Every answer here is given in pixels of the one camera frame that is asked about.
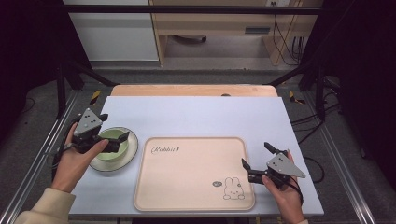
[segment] white tabletop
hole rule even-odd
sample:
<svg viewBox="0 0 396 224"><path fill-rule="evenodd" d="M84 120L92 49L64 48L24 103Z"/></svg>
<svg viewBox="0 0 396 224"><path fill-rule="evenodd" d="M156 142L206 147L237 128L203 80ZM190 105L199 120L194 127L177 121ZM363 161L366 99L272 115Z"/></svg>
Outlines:
<svg viewBox="0 0 396 224"><path fill-rule="evenodd" d="M311 176L279 97L109 96L102 114L108 114L102 130L125 127L139 141L133 160L114 172L91 167L72 192L77 195L70 215L113 217L255 217L278 215L272 195L254 185L256 202L248 211L141 212L134 206L142 150L151 137L221 137L244 140L252 169L265 170L275 155L264 148L268 142L289 149L295 164L306 174L299 178L306 216L322 215Z"/></svg>

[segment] wooden board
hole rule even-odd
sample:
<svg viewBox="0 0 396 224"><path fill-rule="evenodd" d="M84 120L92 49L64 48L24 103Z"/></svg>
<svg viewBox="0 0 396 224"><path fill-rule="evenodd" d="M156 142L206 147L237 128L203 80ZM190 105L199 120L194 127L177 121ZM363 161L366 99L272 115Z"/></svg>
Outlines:
<svg viewBox="0 0 396 224"><path fill-rule="evenodd" d="M112 96L274 96L273 86L264 85L119 85Z"/></svg>

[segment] human hand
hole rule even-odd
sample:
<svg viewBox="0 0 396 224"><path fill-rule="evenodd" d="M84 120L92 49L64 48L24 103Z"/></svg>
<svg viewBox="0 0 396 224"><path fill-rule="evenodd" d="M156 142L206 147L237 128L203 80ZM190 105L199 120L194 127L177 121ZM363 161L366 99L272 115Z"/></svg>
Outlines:
<svg viewBox="0 0 396 224"><path fill-rule="evenodd" d="M65 143L71 143L73 132L77 124L73 124L67 135ZM81 154L75 148L70 148L64 152L58 164L55 177L51 187L70 193L76 186L77 182L82 178L93 158L101 153L108 144L108 140L102 140L96 143L86 153Z"/></svg>
<svg viewBox="0 0 396 224"><path fill-rule="evenodd" d="M288 153L288 158L293 161L290 152ZM291 178L294 180L291 179L290 184L298 188L297 177L292 176ZM299 223L305 220L301 208L300 195L295 189L287 185L283 189L278 189L274 182L265 175L262 176L262 182L274 196L280 215L287 223Z"/></svg>

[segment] bowl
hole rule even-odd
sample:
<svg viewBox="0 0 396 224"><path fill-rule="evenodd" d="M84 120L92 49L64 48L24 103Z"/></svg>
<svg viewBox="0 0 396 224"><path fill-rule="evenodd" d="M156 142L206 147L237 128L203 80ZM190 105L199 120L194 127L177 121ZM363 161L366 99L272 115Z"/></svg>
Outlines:
<svg viewBox="0 0 396 224"><path fill-rule="evenodd" d="M102 131L99 133L99 136L103 138L113 138L117 139L120 135L124 134L124 132L120 129L110 128L107 130ZM128 141L124 141L120 143L119 151L118 152L104 152L99 153L96 158L101 161L118 161L125 156L125 152L128 149Z"/></svg>

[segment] white cabinet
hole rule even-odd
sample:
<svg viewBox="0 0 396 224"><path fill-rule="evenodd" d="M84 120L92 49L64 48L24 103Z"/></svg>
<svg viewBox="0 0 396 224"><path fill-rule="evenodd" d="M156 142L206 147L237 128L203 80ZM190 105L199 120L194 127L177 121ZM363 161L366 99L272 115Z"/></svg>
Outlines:
<svg viewBox="0 0 396 224"><path fill-rule="evenodd" d="M147 0L64 0L66 5L148 5ZM90 61L158 61L149 13L70 13Z"/></svg>

